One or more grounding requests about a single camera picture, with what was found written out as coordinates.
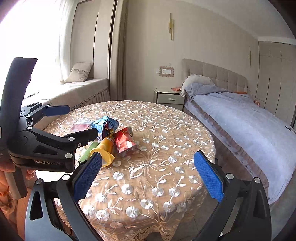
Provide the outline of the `person's left hand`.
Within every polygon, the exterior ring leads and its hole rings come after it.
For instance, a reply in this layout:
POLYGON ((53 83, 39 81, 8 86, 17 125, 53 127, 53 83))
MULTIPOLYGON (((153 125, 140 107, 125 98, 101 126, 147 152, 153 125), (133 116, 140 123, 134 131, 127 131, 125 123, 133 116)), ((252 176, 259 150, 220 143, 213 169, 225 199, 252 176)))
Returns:
MULTIPOLYGON (((15 165, 10 161, 3 161, 1 162, 1 171, 12 173, 16 169, 15 165)), ((26 178, 27 180, 31 180, 35 175, 35 170, 26 170, 26 178)))

